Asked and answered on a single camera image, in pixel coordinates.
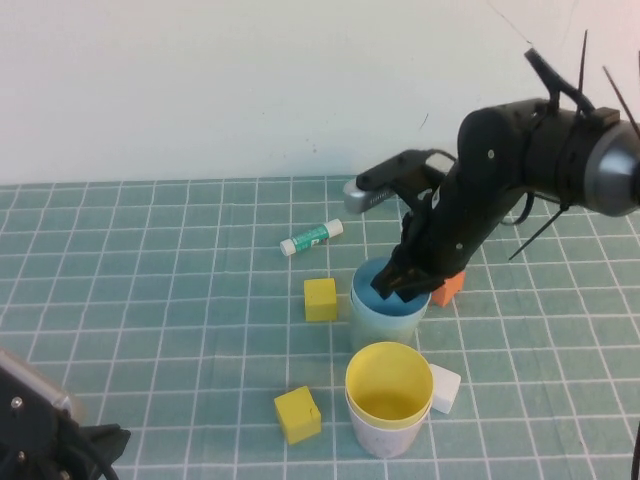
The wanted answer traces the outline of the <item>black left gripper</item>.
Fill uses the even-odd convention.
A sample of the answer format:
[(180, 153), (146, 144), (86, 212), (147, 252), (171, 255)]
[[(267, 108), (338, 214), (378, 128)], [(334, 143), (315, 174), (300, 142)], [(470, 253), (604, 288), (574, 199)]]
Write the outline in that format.
[(129, 430), (117, 424), (79, 426), (71, 397), (33, 374), (1, 371), (1, 477), (91, 479), (95, 463), (85, 437), (110, 466), (125, 452)]

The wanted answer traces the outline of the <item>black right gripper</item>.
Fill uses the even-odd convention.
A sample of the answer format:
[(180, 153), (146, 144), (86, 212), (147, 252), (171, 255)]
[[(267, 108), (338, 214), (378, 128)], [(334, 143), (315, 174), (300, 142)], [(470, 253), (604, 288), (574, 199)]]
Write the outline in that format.
[(500, 199), (464, 192), (434, 192), (403, 218), (392, 258), (373, 261), (371, 287), (405, 302), (427, 295), (462, 271), (500, 222)]

